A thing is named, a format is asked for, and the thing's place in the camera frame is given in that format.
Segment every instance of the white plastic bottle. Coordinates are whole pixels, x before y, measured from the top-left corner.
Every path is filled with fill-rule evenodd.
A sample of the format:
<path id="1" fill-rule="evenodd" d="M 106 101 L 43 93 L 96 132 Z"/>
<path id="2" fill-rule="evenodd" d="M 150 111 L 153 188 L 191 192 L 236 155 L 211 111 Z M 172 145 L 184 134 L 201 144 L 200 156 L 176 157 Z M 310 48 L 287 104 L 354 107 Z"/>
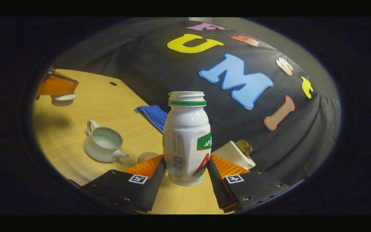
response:
<path id="1" fill-rule="evenodd" d="M 212 136 L 203 92 L 169 93 L 171 111 L 164 125 L 164 160 L 172 183 L 200 183 L 210 159 Z"/>

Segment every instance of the blue letter m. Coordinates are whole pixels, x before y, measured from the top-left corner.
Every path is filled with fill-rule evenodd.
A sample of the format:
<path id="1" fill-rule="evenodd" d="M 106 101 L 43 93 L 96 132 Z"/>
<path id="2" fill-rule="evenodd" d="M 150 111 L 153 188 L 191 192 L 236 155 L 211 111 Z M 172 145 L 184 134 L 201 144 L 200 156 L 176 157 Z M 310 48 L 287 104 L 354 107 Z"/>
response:
<path id="1" fill-rule="evenodd" d="M 254 101 L 259 95 L 267 87 L 274 85 L 270 78 L 263 73 L 244 75 L 244 61 L 231 54 L 225 54 L 225 59 L 212 69 L 200 71 L 200 76 L 210 82 L 217 83 L 220 80 L 218 77 L 223 72 L 226 72 L 222 85 L 223 89 L 244 85 L 243 88 L 232 91 L 231 96 L 249 110 L 254 108 Z"/>

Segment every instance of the white cup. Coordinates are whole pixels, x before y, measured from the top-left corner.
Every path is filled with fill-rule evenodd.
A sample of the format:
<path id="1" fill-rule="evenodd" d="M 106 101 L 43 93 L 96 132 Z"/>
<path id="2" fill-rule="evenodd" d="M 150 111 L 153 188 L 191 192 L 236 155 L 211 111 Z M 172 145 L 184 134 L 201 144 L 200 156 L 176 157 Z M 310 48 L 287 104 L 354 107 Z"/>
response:
<path id="1" fill-rule="evenodd" d="M 123 139 L 117 131 L 99 126 L 94 120 L 87 122 L 87 131 L 88 137 L 84 141 L 84 150 L 94 160 L 109 163 L 117 160 L 118 157 L 129 157 L 121 151 Z"/>

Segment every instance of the bottle label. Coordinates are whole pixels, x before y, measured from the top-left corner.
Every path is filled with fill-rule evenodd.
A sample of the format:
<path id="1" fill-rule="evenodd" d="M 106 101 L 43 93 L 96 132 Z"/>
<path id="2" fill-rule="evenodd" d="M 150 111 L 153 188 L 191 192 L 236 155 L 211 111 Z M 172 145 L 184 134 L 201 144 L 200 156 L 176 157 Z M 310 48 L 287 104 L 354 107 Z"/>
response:
<path id="1" fill-rule="evenodd" d="M 210 133 L 201 136 L 197 139 L 197 151 L 211 149 L 212 147 L 212 136 Z"/>

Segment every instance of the round coaster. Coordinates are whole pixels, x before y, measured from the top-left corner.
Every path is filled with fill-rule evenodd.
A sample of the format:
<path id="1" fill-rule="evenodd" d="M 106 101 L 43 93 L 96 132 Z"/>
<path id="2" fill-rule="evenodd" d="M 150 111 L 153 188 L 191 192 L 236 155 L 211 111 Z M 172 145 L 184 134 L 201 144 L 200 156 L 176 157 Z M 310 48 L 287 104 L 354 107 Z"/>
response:
<path id="1" fill-rule="evenodd" d="M 140 154 L 140 156 L 138 156 L 138 163 L 141 163 L 141 162 L 144 162 L 146 160 L 149 160 L 149 159 L 152 159 L 154 157 L 157 157 L 159 156 L 159 154 L 155 153 L 155 152 L 145 152 L 143 154 Z"/>

